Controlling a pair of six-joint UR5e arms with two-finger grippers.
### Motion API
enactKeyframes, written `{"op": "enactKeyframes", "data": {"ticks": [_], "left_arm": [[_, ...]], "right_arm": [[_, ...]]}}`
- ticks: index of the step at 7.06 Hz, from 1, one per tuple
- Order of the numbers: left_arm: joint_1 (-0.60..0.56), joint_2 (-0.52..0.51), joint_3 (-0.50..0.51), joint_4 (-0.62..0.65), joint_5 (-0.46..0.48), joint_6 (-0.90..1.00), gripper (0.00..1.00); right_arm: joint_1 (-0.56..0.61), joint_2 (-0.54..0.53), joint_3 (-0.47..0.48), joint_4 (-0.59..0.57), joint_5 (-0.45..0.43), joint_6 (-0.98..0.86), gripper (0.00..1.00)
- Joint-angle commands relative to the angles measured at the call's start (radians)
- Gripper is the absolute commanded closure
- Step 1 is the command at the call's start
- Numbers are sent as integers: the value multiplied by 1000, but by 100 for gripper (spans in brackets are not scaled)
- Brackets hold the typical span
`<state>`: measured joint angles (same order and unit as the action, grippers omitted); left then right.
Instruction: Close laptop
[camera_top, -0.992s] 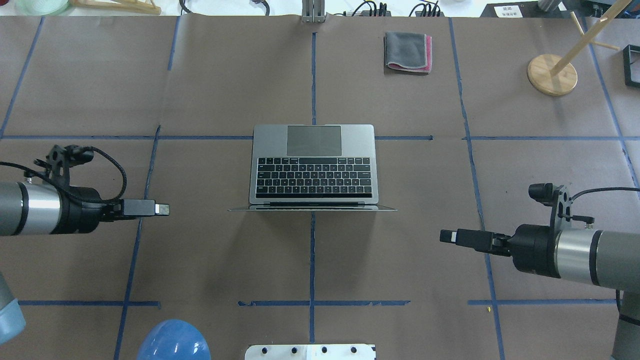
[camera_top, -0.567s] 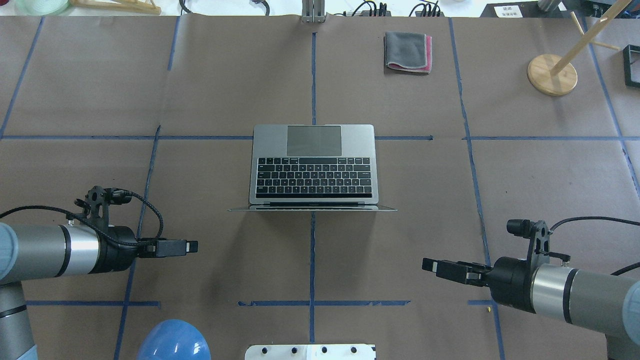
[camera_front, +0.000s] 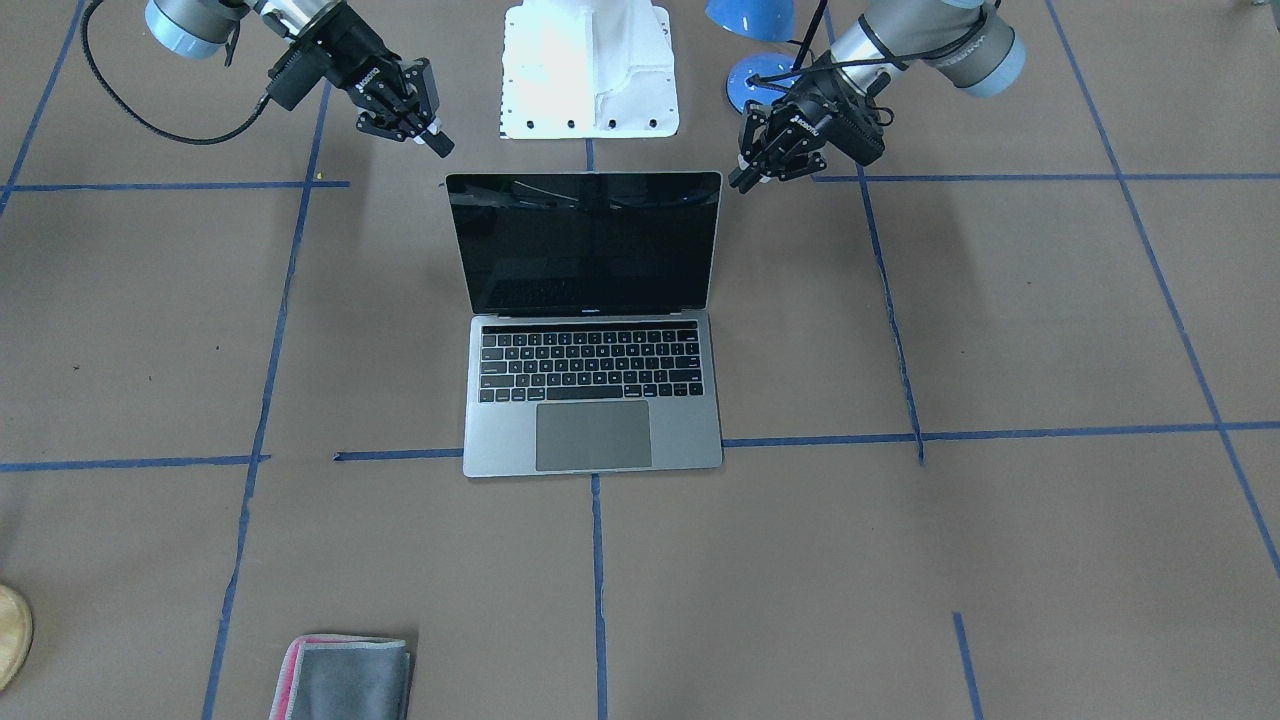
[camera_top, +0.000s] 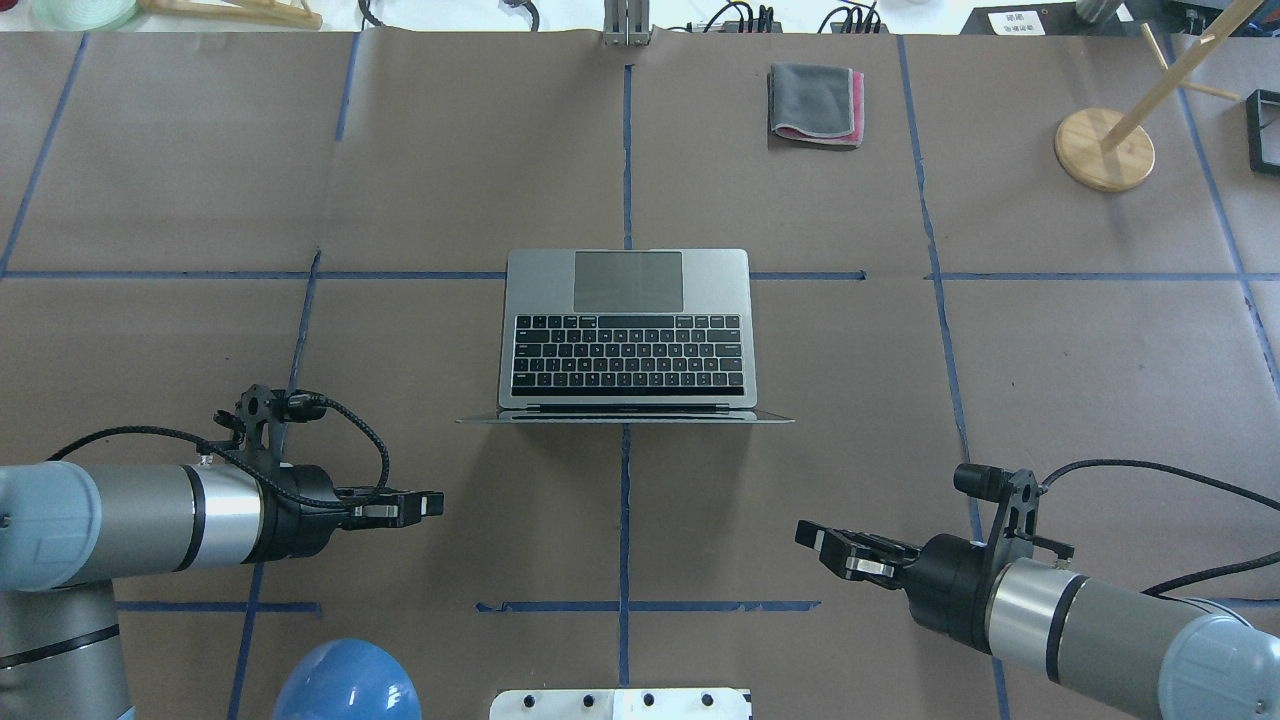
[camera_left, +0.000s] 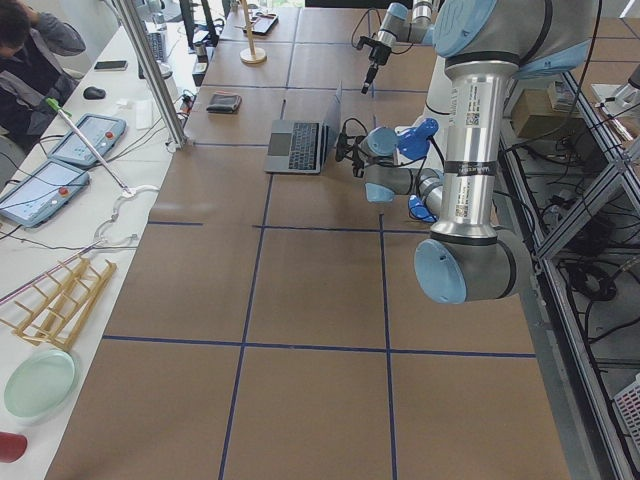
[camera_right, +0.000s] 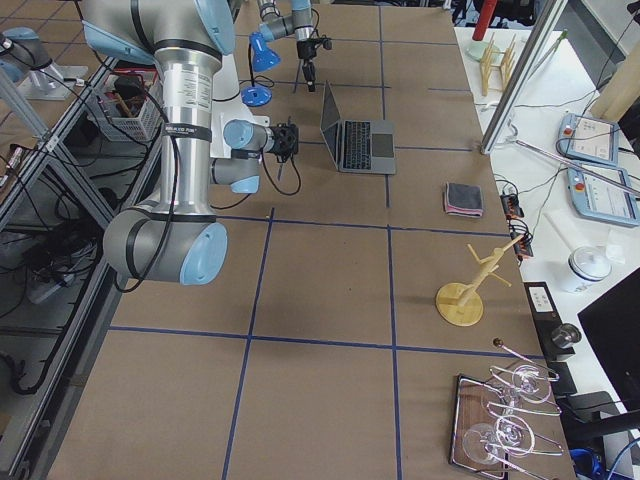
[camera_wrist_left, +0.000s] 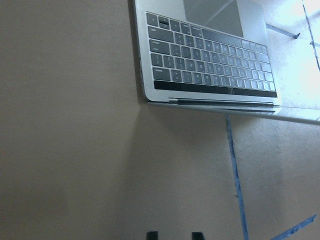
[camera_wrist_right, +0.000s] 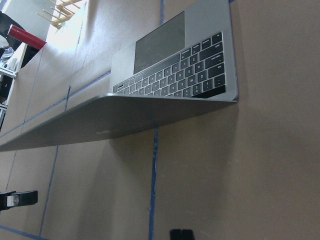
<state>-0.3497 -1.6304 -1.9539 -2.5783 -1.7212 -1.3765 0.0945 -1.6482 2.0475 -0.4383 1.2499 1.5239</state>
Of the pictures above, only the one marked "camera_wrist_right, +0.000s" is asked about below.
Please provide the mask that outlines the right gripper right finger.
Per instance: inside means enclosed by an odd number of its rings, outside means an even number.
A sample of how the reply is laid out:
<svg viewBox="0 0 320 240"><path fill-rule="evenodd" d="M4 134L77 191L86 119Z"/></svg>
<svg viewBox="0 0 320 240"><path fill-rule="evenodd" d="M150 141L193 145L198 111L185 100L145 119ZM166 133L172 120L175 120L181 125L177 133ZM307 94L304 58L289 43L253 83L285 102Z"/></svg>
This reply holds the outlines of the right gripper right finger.
<svg viewBox="0 0 320 240"><path fill-rule="evenodd" d="M194 232L191 229L183 229L182 240L194 240Z"/></svg>

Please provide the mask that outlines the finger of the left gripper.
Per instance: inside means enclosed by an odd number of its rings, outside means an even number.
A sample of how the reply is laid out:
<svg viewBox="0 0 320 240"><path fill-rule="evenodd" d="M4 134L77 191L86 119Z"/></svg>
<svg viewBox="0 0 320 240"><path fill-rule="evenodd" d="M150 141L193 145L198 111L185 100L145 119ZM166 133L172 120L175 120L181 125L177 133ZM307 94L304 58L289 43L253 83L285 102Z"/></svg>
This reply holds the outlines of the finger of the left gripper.
<svg viewBox="0 0 320 240"><path fill-rule="evenodd" d="M0 193L0 210L9 210L15 207L30 206L38 202L38 191L6 191Z"/></svg>

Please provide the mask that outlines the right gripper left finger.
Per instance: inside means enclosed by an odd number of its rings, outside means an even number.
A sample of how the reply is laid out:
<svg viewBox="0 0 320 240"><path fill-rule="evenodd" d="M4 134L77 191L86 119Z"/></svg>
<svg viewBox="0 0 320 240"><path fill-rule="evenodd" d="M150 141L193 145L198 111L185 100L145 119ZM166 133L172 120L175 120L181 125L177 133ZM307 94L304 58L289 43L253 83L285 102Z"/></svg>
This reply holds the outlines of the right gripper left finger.
<svg viewBox="0 0 320 240"><path fill-rule="evenodd" d="M170 240L182 240L182 230L181 229L171 229L169 231Z"/></svg>

